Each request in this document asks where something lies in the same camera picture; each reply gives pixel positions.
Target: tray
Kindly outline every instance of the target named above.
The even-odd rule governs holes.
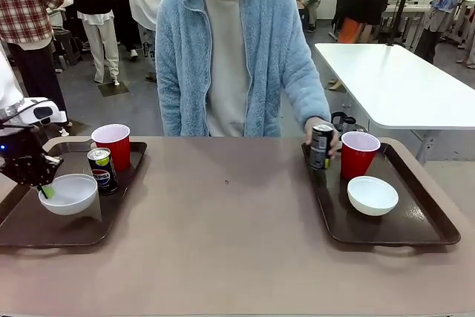
[[[341,156],[327,170],[309,166],[309,146],[302,145],[325,224],[337,241],[380,246],[453,245],[460,233],[417,180],[394,148],[382,143],[367,175],[392,185],[399,195],[395,209],[381,217],[358,212],[350,203],[348,180],[340,176]]]
[[[86,153],[91,150],[91,143],[92,140],[54,146],[49,154],[65,159],[56,176],[88,172],[90,166]],[[131,143],[131,167],[117,172],[119,189],[113,195],[99,196],[102,222],[93,218],[71,220],[55,215],[41,205],[35,189],[16,186],[0,203],[0,246],[47,249],[92,246],[102,241],[114,225],[146,148],[146,143]]]

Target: orange pants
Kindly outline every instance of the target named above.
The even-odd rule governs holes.
[[[363,29],[364,24],[350,18],[344,18],[343,26],[338,35],[338,42],[340,44],[355,44]]]

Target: hand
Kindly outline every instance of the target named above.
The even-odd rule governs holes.
[[[307,122],[305,123],[305,143],[307,145],[312,144],[312,134],[313,134],[312,130],[313,130],[313,127],[318,124],[325,124],[325,125],[328,125],[330,128],[333,128],[332,124],[330,124],[329,122],[326,122],[325,120],[319,117],[309,118]],[[331,156],[332,159],[336,157],[336,149],[338,145],[339,135],[340,134],[335,129],[333,129],[333,138],[332,138],[332,142],[330,143],[330,152],[329,152],[329,155]]]

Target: white cup rim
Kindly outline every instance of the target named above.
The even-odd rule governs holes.
[[[99,132],[101,131],[104,131],[104,130],[107,130],[109,128],[113,128],[113,127],[120,127],[120,128],[125,128],[127,129],[126,130],[126,134],[123,135],[123,137],[120,137],[120,139],[115,139],[115,140],[109,140],[109,141],[106,141],[106,140],[98,140],[97,139],[97,135],[99,135]],[[123,124],[109,124],[109,125],[104,125],[104,126],[101,126],[100,128],[97,128],[96,130],[93,131],[92,135],[91,135],[91,138],[93,141],[95,141],[96,143],[101,143],[101,144],[112,144],[112,143],[118,143],[119,141],[121,140],[124,140],[126,137],[128,137],[129,135],[131,134],[131,129],[126,126],[126,125],[123,125]]]
[[[362,150],[360,148],[355,148],[351,145],[348,145],[348,143],[345,142],[345,137],[349,137],[351,135],[364,135],[364,136],[367,136],[367,137],[371,137],[373,138],[374,140],[376,140],[376,142],[378,143],[377,147],[376,148],[372,148],[370,150]],[[349,148],[351,148],[352,150],[355,150],[355,151],[360,151],[360,152],[373,152],[373,151],[378,151],[379,148],[381,148],[381,142],[379,141],[379,139],[377,137],[375,137],[374,135],[371,135],[369,133],[365,133],[364,131],[348,131],[347,133],[343,134],[343,136],[341,137],[341,141],[343,144],[345,144],[346,146],[348,146]]]

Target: brown table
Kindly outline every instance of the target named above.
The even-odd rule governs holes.
[[[147,155],[105,244],[89,254],[0,251],[0,310],[46,316],[475,310],[475,230],[402,144],[384,140],[462,234],[445,252],[332,241],[299,139],[134,139],[148,143]]]

